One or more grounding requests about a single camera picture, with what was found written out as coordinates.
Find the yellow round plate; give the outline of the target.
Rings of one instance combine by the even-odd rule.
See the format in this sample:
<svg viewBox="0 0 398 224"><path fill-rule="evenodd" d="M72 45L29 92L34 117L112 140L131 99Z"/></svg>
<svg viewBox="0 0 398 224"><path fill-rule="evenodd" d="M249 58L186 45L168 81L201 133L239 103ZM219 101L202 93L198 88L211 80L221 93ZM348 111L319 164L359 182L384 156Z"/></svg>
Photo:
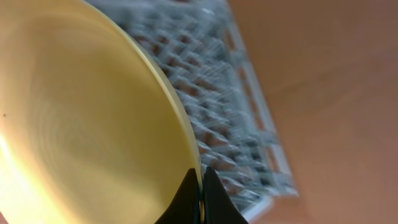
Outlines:
<svg viewBox="0 0 398 224"><path fill-rule="evenodd" d="M153 60L83 1L1 2L1 213L155 223L200 159Z"/></svg>

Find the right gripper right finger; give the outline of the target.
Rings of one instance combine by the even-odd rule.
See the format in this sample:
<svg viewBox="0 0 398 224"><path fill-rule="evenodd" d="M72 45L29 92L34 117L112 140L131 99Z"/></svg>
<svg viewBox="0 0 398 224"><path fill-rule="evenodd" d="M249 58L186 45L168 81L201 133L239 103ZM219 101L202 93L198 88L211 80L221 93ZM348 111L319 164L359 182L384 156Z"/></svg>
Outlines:
<svg viewBox="0 0 398 224"><path fill-rule="evenodd" d="M203 176L203 199L205 224L248 224L211 167L206 168Z"/></svg>

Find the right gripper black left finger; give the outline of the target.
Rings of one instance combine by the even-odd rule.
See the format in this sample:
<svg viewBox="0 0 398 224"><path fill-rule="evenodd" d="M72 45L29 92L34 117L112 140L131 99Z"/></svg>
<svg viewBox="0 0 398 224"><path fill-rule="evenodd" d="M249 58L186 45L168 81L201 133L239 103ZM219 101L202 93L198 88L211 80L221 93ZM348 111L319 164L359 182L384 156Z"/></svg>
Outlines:
<svg viewBox="0 0 398 224"><path fill-rule="evenodd" d="M200 224L200 189L195 169L189 169L177 193L155 224Z"/></svg>

